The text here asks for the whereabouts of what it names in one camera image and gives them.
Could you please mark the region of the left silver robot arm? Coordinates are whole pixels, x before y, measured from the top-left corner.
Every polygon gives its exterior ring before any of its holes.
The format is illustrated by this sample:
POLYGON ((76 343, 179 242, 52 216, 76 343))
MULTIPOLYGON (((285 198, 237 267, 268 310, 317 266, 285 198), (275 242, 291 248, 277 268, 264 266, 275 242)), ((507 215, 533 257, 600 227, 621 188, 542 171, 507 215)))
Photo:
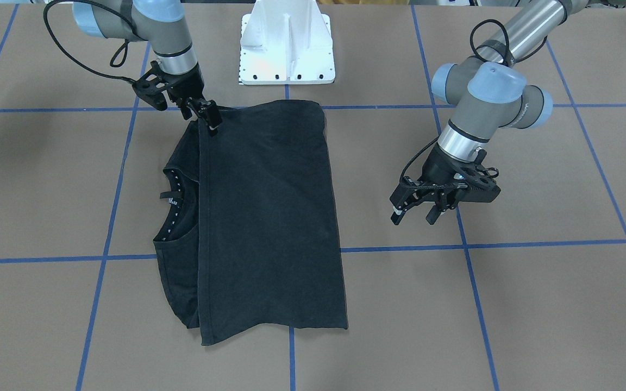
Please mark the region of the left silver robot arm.
POLYGON ((461 64, 444 64, 431 81, 433 96, 455 106, 441 134, 425 146, 428 157, 420 178, 400 174, 390 196, 391 221, 398 225, 413 207, 432 203, 427 222, 434 224, 460 203, 491 203, 501 190, 499 172, 485 167, 486 146, 499 128, 532 129, 552 114, 549 92, 529 86, 515 65, 539 51, 552 30, 588 5, 587 1, 531 1, 499 32, 461 64))

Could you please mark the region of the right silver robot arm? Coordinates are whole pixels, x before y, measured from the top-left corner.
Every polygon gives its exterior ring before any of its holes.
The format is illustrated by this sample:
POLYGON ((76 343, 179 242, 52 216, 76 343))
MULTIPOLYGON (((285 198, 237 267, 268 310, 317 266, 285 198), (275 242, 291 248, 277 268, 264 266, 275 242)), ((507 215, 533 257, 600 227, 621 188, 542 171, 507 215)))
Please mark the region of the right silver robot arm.
POLYGON ((175 103, 184 119, 196 115, 215 135, 223 122, 218 105, 204 97, 204 80, 180 1, 78 1, 74 20, 89 36, 149 42, 156 59, 136 81, 135 94, 164 111, 175 103))

